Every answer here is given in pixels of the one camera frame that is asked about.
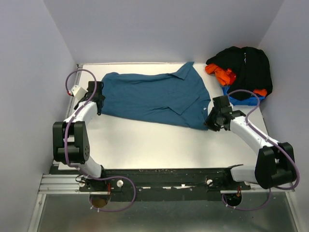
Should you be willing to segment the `teal blue t shirt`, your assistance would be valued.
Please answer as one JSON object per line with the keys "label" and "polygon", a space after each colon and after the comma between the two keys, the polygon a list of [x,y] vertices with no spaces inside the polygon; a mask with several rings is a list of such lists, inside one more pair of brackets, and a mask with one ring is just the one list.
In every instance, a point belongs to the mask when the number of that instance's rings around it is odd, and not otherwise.
{"label": "teal blue t shirt", "polygon": [[157,75],[111,72],[102,81],[103,114],[208,130],[205,120],[211,98],[193,62]]}

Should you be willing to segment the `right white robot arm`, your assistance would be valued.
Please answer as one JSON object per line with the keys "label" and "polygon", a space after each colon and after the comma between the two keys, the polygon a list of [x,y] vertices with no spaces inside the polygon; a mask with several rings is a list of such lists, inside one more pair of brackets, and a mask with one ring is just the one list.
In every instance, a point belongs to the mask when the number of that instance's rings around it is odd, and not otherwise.
{"label": "right white robot arm", "polygon": [[296,182],[294,150],[289,143],[280,143],[257,128],[247,114],[233,110],[226,95],[215,97],[213,107],[205,120],[211,131],[224,129],[241,138],[257,155],[254,166],[236,165],[222,177],[227,189],[234,189],[239,182],[258,184],[264,189],[285,188]]}

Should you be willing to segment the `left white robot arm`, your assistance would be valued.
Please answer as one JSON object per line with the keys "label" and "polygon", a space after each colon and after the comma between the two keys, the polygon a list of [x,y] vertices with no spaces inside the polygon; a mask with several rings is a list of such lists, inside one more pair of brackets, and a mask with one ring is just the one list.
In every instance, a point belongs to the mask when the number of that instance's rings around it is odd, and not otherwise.
{"label": "left white robot arm", "polygon": [[101,81],[89,81],[87,89],[74,85],[69,95],[77,100],[72,114],[53,124],[54,160],[74,168],[82,175],[84,188],[101,191],[107,188],[106,172],[90,155],[87,124],[101,115],[105,97]]}

